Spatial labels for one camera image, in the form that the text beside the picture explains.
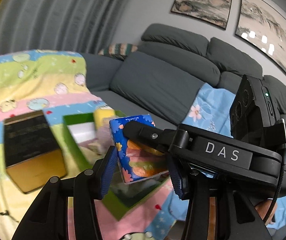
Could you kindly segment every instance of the blue box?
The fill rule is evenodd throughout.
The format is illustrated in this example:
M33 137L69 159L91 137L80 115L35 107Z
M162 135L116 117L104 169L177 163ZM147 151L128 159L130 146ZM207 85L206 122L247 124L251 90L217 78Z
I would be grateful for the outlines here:
M123 182L131 184L167 172L163 153L123 136L123 127L130 121L155 126L149 114L110 120L110 132L119 154L119 167Z

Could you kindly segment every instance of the yellow flower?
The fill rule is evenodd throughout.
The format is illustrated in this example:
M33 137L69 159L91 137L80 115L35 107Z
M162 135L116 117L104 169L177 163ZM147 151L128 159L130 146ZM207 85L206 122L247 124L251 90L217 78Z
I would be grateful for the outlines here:
M118 151L121 151L122 144L121 143L116 143L116 148L117 148Z

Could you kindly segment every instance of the red heart print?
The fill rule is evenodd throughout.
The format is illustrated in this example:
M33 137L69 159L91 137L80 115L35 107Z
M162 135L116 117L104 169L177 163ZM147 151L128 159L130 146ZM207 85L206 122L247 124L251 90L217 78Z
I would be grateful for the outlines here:
M162 210L162 208L161 208L161 206L159 204L156 204L155 208L158 209L158 210Z

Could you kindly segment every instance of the black robotic device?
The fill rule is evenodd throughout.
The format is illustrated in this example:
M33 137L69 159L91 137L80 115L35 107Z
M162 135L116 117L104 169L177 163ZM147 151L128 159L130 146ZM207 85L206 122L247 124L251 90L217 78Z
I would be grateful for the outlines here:
M244 75L230 109L234 138L184 124L177 130L136 121L124 126L126 137L166 154L175 193L189 199L182 239L207 240L210 197L216 198L216 240L272 239L248 197L273 198L266 221L276 199L286 195L286 130L276 112L264 81ZM68 239L69 196L76 239L102 240L94 199L107 193L116 162L117 150L110 147L104 159L76 178L52 177L12 240Z

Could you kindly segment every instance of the gray sofa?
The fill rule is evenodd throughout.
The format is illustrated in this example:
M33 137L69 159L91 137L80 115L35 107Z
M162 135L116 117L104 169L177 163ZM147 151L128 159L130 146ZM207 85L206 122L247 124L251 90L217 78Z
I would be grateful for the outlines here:
M269 84L286 123L286 86L263 76L260 64L235 47L161 24L150 25L141 39L124 62L83 54L88 89L112 108L127 115L150 113L158 128L175 129L205 82L236 93L248 74Z

